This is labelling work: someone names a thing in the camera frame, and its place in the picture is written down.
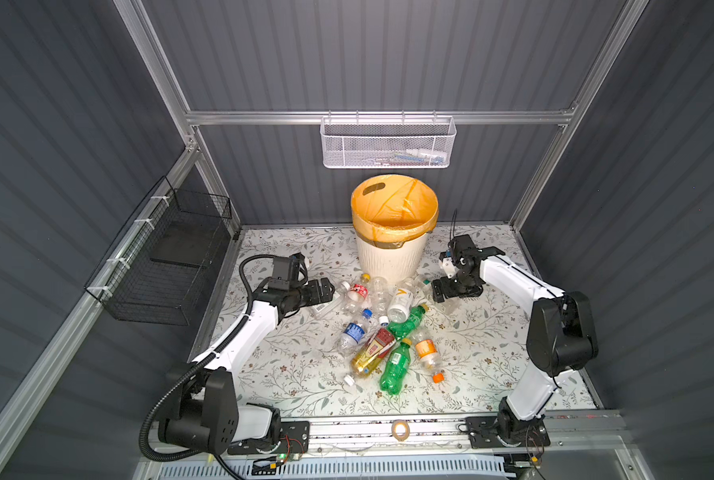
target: tape roll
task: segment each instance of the tape roll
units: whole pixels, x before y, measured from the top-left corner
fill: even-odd
[[[405,431],[402,434],[397,433],[397,427],[403,426]],[[391,423],[391,436],[397,438],[399,442],[404,442],[410,436],[410,425],[405,420],[394,420]]]

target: trash can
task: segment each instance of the trash can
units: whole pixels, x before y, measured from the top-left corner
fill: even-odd
[[[414,276],[438,216],[437,195],[420,180],[379,175],[362,182],[352,192],[362,270],[394,284]]]

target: wire basket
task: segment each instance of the wire basket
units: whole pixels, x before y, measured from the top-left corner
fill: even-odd
[[[229,248],[229,220],[229,198],[171,190],[149,218],[136,220],[122,254],[105,260],[114,262],[106,281],[86,291],[117,320],[199,323]]]
[[[351,124],[323,117],[319,131],[327,168],[447,168],[456,134],[451,117]]]

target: gray corrugated wall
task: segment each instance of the gray corrugated wall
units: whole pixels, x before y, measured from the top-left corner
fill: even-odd
[[[311,126],[201,128],[244,224],[351,222],[352,190],[374,175],[419,178],[438,195],[440,218],[507,220],[517,208],[553,125],[464,125],[444,169],[357,170],[323,167],[319,129]]]
[[[112,2],[0,2],[0,410],[182,149]],[[185,342],[102,317],[1,478],[78,478],[45,473],[70,462],[121,478],[135,454],[121,425]]]
[[[522,234],[656,476],[714,478],[714,2],[651,2]]]
[[[144,5],[193,110],[546,110],[570,107],[622,2]],[[508,220],[554,131],[459,126],[449,168],[400,172],[442,220]],[[352,189],[387,172],[324,168],[314,127],[203,132],[245,224],[350,222]]]

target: table surface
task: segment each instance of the table surface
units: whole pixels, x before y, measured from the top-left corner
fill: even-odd
[[[448,227],[429,235],[419,272],[439,278],[437,258],[447,249]],[[511,228],[456,226],[456,234],[469,234],[477,246],[495,245],[514,262],[527,268]],[[309,278],[327,276],[333,283],[351,280],[360,272],[355,233],[351,228],[247,230],[239,262],[255,254],[288,256],[302,252],[312,262]],[[246,267],[251,286],[271,272],[268,260]],[[237,318],[246,302],[237,267],[232,274],[213,339]],[[527,314],[499,290],[486,285],[478,298],[466,299],[451,315],[431,308],[424,320],[445,360],[445,381],[434,384],[411,353],[405,388],[397,396],[379,390],[379,370],[354,386],[342,382],[348,372],[335,353],[336,337],[349,315],[331,312],[317,320],[302,309],[285,319],[255,350],[239,377],[238,399],[280,408],[283,416],[384,415],[392,413],[488,412],[515,388],[529,361],[525,351]],[[548,409],[595,408],[580,375],[554,393]]]

